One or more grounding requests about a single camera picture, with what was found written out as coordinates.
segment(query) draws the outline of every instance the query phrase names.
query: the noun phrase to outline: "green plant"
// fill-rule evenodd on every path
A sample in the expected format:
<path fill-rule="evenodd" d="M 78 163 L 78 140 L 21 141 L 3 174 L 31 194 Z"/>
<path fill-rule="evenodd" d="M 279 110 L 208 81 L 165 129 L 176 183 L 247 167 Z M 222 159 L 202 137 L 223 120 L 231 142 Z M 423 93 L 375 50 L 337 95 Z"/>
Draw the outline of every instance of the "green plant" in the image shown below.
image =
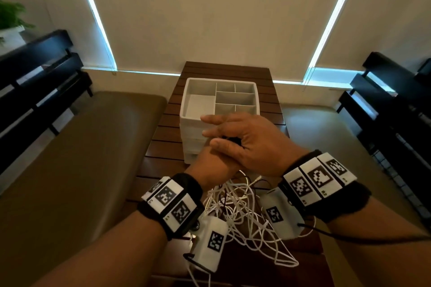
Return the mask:
<path fill-rule="evenodd" d="M 25 7 L 22 4 L 0 0 L 0 30 L 21 25 L 28 28 L 35 27 L 19 18 L 19 14 L 24 12 Z"/>

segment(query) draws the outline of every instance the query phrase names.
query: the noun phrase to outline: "qr code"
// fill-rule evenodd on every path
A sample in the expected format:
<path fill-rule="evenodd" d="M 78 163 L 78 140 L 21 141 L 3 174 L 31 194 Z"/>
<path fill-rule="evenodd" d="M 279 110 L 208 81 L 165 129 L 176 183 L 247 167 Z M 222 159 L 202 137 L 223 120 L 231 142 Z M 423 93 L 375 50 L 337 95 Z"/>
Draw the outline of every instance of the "qr code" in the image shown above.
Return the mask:
<path fill-rule="evenodd" d="M 329 168 L 331 168 L 332 170 L 335 171 L 335 173 L 338 176 L 341 176 L 342 174 L 347 172 L 347 169 L 344 168 L 341 163 L 339 163 L 337 160 L 332 159 L 326 162 L 326 164 L 329 166 Z"/>
<path fill-rule="evenodd" d="M 208 248 L 220 252 L 222 249 L 224 236 L 222 234 L 216 233 L 213 231 L 211 233 L 211 237 L 209 238 Z"/>
<path fill-rule="evenodd" d="M 173 190 L 171 190 L 169 187 L 165 186 L 158 192 L 155 196 L 156 199 L 159 200 L 160 203 L 162 203 L 164 206 L 168 204 L 174 197 L 176 196 L 176 193 L 174 193 Z"/>
<path fill-rule="evenodd" d="M 307 195 L 312 192 L 310 185 L 305 181 L 304 177 L 299 177 L 290 183 L 290 186 L 294 189 L 299 197 Z"/>
<path fill-rule="evenodd" d="M 323 166 L 319 166 L 310 172 L 308 172 L 308 177 L 312 179 L 317 187 L 322 187 L 323 185 L 326 185 L 330 181 L 333 180 L 333 178 L 328 174 L 328 172 L 323 168 Z"/>
<path fill-rule="evenodd" d="M 266 213 L 268 214 L 269 219 L 272 221 L 272 223 L 283 221 L 283 217 L 281 216 L 280 212 L 278 211 L 277 207 L 272 207 L 266 209 Z"/>
<path fill-rule="evenodd" d="M 191 212 L 190 209 L 187 208 L 184 201 L 181 201 L 172 210 L 172 215 L 174 216 L 175 219 L 177 219 L 179 224 L 182 224 L 183 221 L 188 217 L 190 212 Z"/>
<path fill-rule="evenodd" d="M 161 184 L 163 184 L 163 182 L 161 180 L 158 181 L 153 187 L 150 188 L 148 192 L 153 193 L 156 189 L 160 187 Z"/>

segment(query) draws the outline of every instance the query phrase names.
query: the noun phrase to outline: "white planter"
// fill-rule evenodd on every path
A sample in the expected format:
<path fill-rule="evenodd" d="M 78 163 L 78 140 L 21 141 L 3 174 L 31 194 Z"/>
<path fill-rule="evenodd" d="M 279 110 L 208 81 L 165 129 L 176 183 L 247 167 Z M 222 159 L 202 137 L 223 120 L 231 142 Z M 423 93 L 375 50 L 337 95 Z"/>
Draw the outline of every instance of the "white planter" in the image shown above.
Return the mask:
<path fill-rule="evenodd" d="M 200 121 L 201 115 L 233 112 L 260 114 L 256 83 L 209 78 L 188 78 L 180 109 L 180 132 L 184 162 L 192 163 L 205 144 L 202 130 L 212 125 Z"/>
<path fill-rule="evenodd" d="M 24 39 L 19 34 L 22 31 L 24 31 L 23 26 L 0 30 L 0 37 L 4 40 L 0 42 L 0 56 L 25 45 Z"/>

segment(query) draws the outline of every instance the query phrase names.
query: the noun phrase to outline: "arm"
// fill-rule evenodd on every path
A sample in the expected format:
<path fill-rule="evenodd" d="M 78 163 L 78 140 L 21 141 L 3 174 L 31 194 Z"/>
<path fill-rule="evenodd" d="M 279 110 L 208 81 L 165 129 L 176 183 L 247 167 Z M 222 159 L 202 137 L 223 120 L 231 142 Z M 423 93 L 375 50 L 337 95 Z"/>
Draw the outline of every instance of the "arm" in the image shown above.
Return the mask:
<path fill-rule="evenodd" d="M 207 145 L 185 172 L 208 191 L 232 178 L 239 169 L 236 161 Z M 143 286 L 166 243 L 162 226 L 135 211 L 33 287 Z"/>
<path fill-rule="evenodd" d="M 265 176 L 281 176 L 309 151 L 293 143 L 261 116 L 230 114 L 203 116 L 202 121 L 217 125 L 203 132 L 211 147 L 236 159 L 244 167 Z M 218 137 L 240 137 L 242 147 Z M 360 211 L 328 223 L 331 232 L 362 238 L 417 236 L 423 232 L 370 198 Z M 431 242 L 386 246 L 361 246 L 338 242 L 359 279 L 366 286 L 431 286 Z"/>

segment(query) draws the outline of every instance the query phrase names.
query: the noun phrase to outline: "person's right hand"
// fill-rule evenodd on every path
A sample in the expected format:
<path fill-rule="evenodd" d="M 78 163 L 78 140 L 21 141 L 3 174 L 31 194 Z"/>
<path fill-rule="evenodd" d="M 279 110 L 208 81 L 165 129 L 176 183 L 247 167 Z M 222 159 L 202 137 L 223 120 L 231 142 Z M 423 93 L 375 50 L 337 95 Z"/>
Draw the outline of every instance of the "person's right hand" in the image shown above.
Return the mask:
<path fill-rule="evenodd" d="M 309 153 L 262 116 L 231 113 L 206 115 L 200 119 L 217 125 L 202 132 L 205 137 L 215 137 L 209 143 L 213 149 L 264 176 L 281 176 L 291 164 Z M 220 138 L 222 136 L 239 137 L 242 147 Z"/>

